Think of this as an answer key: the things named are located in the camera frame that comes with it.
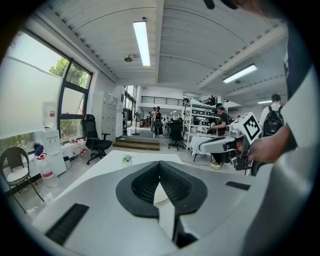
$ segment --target sleeve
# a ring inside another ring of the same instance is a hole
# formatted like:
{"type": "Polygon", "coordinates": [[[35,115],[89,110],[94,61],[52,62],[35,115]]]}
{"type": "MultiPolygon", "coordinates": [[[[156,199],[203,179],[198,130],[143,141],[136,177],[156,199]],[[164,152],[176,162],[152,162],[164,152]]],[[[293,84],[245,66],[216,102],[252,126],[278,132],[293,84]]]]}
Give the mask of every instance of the sleeve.
{"type": "Polygon", "coordinates": [[[228,118],[227,118],[227,114],[226,114],[226,113],[223,113],[223,114],[221,115],[220,121],[221,121],[221,124],[222,124],[223,122],[225,122],[225,124],[227,124],[228,118]]]}
{"type": "Polygon", "coordinates": [[[259,124],[260,124],[261,126],[264,125],[264,122],[265,122],[265,120],[266,120],[266,118],[267,118],[268,112],[269,112],[268,107],[265,107],[264,110],[263,110],[262,113],[261,113],[261,117],[260,117],[260,121],[259,121],[259,124]]]}

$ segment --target desk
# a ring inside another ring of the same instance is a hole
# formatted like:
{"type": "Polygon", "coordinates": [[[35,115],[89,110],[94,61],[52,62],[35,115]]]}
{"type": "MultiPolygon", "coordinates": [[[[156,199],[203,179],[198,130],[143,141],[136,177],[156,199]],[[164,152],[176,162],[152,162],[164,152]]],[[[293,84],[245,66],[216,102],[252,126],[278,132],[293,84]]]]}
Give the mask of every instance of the desk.
{"type": "Polygon", "coordinates": [[[192,148],[192,152],[191,155],[194,156],[193,161],[196,160],[196,157],[198,154],[202,154],[202,155],[209,155],[210,153],[204,153],[202,151],[199,150],[199,145],[203,142],[209,141],[212,138],[210,137],[202,137],[202,136],[193,136],[191,139],[191,143],[190,143],[190,147],[192,148]]]}
{"type": "MultiPolygon", "coordinates": [[[[107,173],[121,170],[128,167],[128,164],[122,163],[122,158],[124,155],[133,156],[131,165],[138,165],[153,161],[171,161],[178,164],[183,164],[179,156],[176,154],[152,154],[152,153],[136,153],[136,152],[126,152],[119,150],[112,150],[103,159],[92,166],[87,172],[85,172],[80,178],[78,178],[74,183],[72,183],[65,191],[63,191],[57,198],[63,197],[69,191],[80,185],[81,183],[107,173]]],[[[162,186],[159,184],[155,191],[154,203],[162,202],[167,199],[167,195],[163,190],[162,186]]]]}

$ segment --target white shirt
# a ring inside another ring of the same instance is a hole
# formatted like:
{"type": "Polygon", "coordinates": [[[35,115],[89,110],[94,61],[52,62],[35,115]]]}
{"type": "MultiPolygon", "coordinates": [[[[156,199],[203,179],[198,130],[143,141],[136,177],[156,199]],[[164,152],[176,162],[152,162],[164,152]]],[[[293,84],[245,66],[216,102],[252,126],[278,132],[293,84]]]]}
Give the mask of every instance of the white shirt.
{"type": "MultiPolygon", "coordinates": [[[[278,111],[279,110],[279,108],[280,108],[280,104],[279,103],[272,103],[271,104],[271,109],[272,110],[274,110],[274,111],[278,111]]],[[[266,118],[267,118],[267,115],[269,114],[269,107],[265,107],[264,108],[264,110],[262,111],[262,113],[261,113],[261,117],[260,117],[260,121],[259,121],[259,124],[261,125],[261,126],[263,126],[264,125],[264,122],[265,122],[265,120],[266,120],[266,118]]]]}

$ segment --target wooden steps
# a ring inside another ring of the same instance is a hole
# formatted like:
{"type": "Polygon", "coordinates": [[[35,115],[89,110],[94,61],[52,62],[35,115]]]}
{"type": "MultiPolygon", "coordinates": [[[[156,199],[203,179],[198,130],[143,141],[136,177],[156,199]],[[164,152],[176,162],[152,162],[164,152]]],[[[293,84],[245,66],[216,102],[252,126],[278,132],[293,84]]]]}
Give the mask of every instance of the wooden steps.
{"type": "Polygon", "coordinates": [[[117,142],[113,143],[113,146],[136,150],[160,151],[160,142],[158,140],[151,139],[118,139],[117,142]]]}

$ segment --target office chair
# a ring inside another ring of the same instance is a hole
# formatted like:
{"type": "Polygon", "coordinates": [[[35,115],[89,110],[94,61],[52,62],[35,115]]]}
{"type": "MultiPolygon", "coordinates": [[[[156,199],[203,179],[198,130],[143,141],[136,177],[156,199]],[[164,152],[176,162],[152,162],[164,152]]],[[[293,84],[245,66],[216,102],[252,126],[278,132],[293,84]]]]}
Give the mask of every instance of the office chair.
{"type": "MultiPolygon", "coordinates": [[[[26,151],[24,151],[21,147],[10,147],[7,150],[5,150],[2,155],[0,156],[0,173],[5,182],[9,186],[9,194],[11,187],[18,186],[19,184],[23,183],[25,180],[27,180],[32,188],[34,189],[35,193],[38,195],[38,197],[44,202],[43,198],[39,195],[38,191],[34,187],[34,185],[31,182],[31,176],[30,176],[30,170],[29,170],[29,157],[26,151]],[[25,167],[22,156],[26,159],[26,165],[25,167]],[[7,176],[4,173],[4,162],[7,160],[8,166],[11,169],[11,173],[9,173],[7,176]],[[13,170],[16,167],[22,167],[18,170],[13,170]]],[[[18,205],[22,208],[23,212],[26,213],[26,210],[22,207],[22,205],[19,203],[17,198],[15,197],[15,194],[12,194],[15,201],[18,203],[18,205]]]]}
{"type": "Polygon", "coordinates": [[[106,140],[106,136],[110,135],[110,133],[102,133],[103,140],[99,139],[95,120],[96,119],[92,114],[86,114],[85,118],[81,121],[83,132],[86,137],[85,146],[94,151],[90,155],[91,158],[86,162],[87,165],[89,165],[90,161],[93,159],[102,159],[102,157],[106,156],[105,150],[112,145],[112,141],[106,140]]]}
{"type": "Polygon", "coordinates": [[[170,123],[170,135],[169,139],[173,140],[174,143],[170,143],[168,145],[168,148],[170,149],[170,146],[176,146],[177,150],[179,151],[178,146],[182,147],[182,145],[178,145],[179,141],[184,140],[185,132],[182,132],[182,123],[180,121],[174,121],[170,123]]]}

